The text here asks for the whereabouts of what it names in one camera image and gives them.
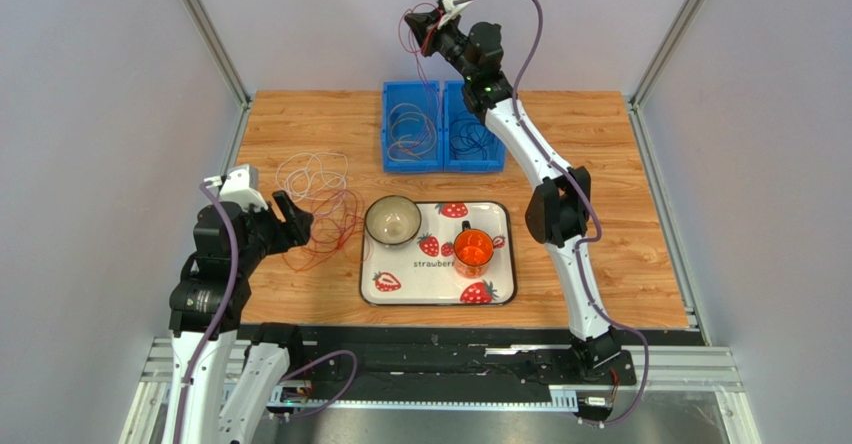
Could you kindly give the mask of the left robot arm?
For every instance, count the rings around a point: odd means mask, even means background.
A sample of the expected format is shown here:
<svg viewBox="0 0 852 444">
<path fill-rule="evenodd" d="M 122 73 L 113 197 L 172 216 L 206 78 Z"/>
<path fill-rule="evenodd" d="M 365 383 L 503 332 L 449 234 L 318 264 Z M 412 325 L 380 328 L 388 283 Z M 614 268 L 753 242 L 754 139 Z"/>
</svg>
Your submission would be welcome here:
<svg viewBox="0 0 852 444">
<path fill-rule="evenodd" d="M 172 383 L 166 443 L 249 443 L 273 389 L 304 355 L 298 326 L 264 323 L 244 352 L 231 393 L 224 384 L 249 278 L 261 261 L 308 243 L 312 215 L 283 191 L 278 209 L 211 200 L 193 229 L 194 252 L 169 299 Z"/>
</svg>

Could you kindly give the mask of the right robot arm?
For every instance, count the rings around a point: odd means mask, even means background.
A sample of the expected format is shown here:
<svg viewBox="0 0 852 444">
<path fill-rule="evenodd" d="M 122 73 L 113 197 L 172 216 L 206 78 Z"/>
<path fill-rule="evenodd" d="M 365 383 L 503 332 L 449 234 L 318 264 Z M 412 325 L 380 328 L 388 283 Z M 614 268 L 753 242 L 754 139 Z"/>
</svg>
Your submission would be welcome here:
<svg viewBox="0 0 852 444">
<path fill-rule="evenodd" d="M 569 309 L 571 350 L 582 374 L 604 374 L 622 351 L 599 301 L 588 252 L 591 176 L 572 167 L 531 122 L 502 70 L 501 27 L 480 22 L 470 32 L 439 9 L 409 12 L 403 22 L 416 51 L 438 54 L 462 77 L 467 109 L 504 145 L 526 176 L 532 195 L 525 212 L 529 234 L 543 245 Z"/>
</svg>

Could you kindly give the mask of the beige ceramic bowl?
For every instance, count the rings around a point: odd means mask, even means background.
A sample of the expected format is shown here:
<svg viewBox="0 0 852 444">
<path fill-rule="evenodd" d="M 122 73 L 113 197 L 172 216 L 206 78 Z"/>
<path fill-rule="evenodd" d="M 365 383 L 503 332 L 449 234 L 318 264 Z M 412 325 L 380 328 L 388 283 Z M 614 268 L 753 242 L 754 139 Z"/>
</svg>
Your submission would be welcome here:
<svg viewBox="0 0 852 444">
<path fill-rule="evenodd" d="M 367 210 L 365 230 L 374 241 L 385 246 L 398 246 L 413 240 L 422 226 L 418 205 L 401 195 L 388 195 L 376 200 Z"/>
</svg>

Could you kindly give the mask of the left blue plastic bin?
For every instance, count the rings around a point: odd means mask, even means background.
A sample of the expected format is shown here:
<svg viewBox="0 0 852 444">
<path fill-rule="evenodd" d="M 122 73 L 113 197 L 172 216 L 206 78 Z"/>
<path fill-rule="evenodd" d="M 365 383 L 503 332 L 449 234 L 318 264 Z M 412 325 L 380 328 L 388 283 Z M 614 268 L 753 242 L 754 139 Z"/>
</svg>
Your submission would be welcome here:
<svg viewBox="0 0 852 444">
<path fill-rule="evenodd" d="M 380 148 L 389 174 L 443 170 L 439 81 L 387 81 L 382 88 Z"/>
</svg>

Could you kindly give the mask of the blue plastic bin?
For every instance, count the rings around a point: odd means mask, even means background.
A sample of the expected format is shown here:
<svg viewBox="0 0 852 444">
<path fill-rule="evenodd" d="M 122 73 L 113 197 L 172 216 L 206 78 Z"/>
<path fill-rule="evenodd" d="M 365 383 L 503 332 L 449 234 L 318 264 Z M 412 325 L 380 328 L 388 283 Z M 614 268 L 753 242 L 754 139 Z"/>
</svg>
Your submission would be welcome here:
<svg viewBox="0 0 852 444">
<path fill-rule="evenodd" d="M 443 171 L 467 174 L 502 172 L 506 162 L 505 146 L 468 111 L 462 88 L 462 81 L 443 83 Z"/>
<path fill-rule="evenodd" d="M 380 148 L 389 174 L 443 170 L 439 81 L 387 81 L 382 88 Z"/>
</svg>

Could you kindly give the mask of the right blue plastic bin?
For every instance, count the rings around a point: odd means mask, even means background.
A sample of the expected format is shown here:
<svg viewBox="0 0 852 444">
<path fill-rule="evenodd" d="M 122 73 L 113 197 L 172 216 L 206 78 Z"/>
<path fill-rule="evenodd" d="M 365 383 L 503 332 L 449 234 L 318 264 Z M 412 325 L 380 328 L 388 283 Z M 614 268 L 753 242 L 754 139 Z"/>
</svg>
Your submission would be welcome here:
<svg viewBox="0 0 852 444">
<path fill-rule="evenodd" d="M 462 88 L 462 81 L 443 83 L 443 171 L 467 174 L 502 172 L 506 162 L 505 146 L 468 111 Z"/>
</svg>

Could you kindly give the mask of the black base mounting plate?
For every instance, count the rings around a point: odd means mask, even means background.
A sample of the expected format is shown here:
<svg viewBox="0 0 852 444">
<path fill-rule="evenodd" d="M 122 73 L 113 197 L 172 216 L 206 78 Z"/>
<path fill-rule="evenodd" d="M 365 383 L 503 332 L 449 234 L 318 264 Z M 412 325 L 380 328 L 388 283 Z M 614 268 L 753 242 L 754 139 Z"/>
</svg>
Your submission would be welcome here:
<svg viewBox="0 0 852 444">
<path fill-rule="evenodd" d="M 618 330 L 621 354 L 586 370 L 563 328 L 304 325 L 299 336 L 290 368 L 313 366 L 300 375 L 313 398 L 437 403 L 542 402 L 557 384 L 626 388 L 651 351 L 703 342 L 695 332 L 647 329 L 643 345 Z"/>
</svg>

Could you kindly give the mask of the strawberry print tray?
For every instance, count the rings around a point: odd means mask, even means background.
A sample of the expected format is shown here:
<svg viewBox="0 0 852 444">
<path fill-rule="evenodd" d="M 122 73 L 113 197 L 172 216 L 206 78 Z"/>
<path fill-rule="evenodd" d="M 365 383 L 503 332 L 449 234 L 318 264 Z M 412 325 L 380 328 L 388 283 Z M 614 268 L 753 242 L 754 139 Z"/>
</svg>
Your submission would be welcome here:
<svg viewBox="0 0 852 444">
<path fill-rule="evenodd" d="M 422 221 L 411 240 L 389 246 L 364 234 L 360 271 L 362 298 L 385 306 L 497 306 L 518 290 L 511 221 L 497 202 L 425 202 L 417 204 Z M 453 243 L 467 222 L 494 244 L 483 275 L 467 277 L 454 267 Z"/>
</svg>

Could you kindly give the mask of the orange transparent mug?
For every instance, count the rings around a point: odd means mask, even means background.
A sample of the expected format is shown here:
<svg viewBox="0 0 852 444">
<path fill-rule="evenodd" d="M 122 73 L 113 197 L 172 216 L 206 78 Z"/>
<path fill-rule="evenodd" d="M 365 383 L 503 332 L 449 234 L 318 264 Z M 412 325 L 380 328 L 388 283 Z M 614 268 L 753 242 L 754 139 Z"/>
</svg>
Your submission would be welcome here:
<svg viewBox="0 0 852 444">
<path fill-rule="evenodd" d="M 492 238 L 465 220 L 461 232 L 452 243 L 454 269 L 464 278 L 483 277 L 495 255 Z"/>
</svg>

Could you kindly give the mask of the aluminium frame rail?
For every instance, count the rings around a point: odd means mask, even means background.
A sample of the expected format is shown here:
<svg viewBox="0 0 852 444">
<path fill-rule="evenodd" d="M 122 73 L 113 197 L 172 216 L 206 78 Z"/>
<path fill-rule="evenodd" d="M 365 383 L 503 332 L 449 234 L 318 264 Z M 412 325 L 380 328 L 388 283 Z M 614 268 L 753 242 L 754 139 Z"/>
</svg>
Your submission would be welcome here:
<svg viewBox="0 0 852 444">
<path fill-rule="evenodd" d="M 732 353 L 722 347 L 653 346 L 648 380 L 630 418 L 614 426 L 575 416 L 600 385 L 555 384 L 479 401 L 344 396 L 306 421 L 263 413 L 257 443 L 759 443 Z"/>
</svg>

